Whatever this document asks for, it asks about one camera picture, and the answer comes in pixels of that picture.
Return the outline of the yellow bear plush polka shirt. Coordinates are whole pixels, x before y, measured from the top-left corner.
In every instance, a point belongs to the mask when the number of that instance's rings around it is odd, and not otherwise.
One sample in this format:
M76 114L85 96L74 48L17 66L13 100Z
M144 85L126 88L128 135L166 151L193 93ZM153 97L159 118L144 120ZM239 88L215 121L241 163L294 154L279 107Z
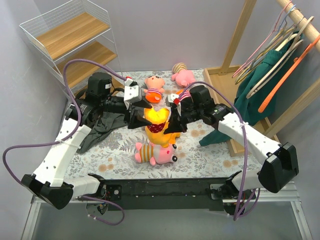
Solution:
M176 138L180 137L180 133L167 133L165 130L169 126L168 117L170 110L167 108L161 108L155 110L154 108L144 109L144 118L151 122L151 125L145 127L147 138L151 145L160 145L163 148L167 148L169 144L174 145Z

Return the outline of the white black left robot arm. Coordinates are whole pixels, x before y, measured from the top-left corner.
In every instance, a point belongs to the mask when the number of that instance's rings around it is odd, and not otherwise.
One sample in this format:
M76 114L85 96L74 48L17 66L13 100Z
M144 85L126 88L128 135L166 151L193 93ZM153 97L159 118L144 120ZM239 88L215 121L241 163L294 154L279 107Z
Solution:
M71 199L93 197L101 200L106 196L105 179L96 174L64 180L65 172L80 144L91 128L82 123L84 115L77 103L75 117L68 115L62 122L60 133L48 154L33 172L22 177L21 184L36 197L44 200L58 210L63 209ZM145 127L151 124L143 118L136 107L150 109L152 106L143 96L143 90L137 82L127 77L124 83L124 96L111 97L102 103L102 110L124 114L124 122L129 129Z

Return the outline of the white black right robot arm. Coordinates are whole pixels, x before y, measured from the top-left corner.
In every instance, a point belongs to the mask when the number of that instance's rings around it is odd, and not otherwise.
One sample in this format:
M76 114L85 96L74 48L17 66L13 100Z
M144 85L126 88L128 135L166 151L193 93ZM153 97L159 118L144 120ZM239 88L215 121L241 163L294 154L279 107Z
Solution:
M239 118L234 109L216 104L205 86L192 87L187 97L170 94L165 102L171 109L166 134L184 133L189 123L202 120L243 145L261 164L257 170L232 174L223 185L212 190L216 197L237 199L245 191L259 188L278 193L298 175L297 151L291 143L281 144L266 137Z

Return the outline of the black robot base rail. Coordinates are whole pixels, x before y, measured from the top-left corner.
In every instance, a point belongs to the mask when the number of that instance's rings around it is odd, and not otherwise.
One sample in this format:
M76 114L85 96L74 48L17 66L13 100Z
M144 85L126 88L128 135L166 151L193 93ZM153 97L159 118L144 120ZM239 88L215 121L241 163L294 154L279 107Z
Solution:
M60 186L25 175L22 184L58 210L72 199L93 204L100 215L121 210L235 211L237 193L228 178L109 179L96 174L63 180Z

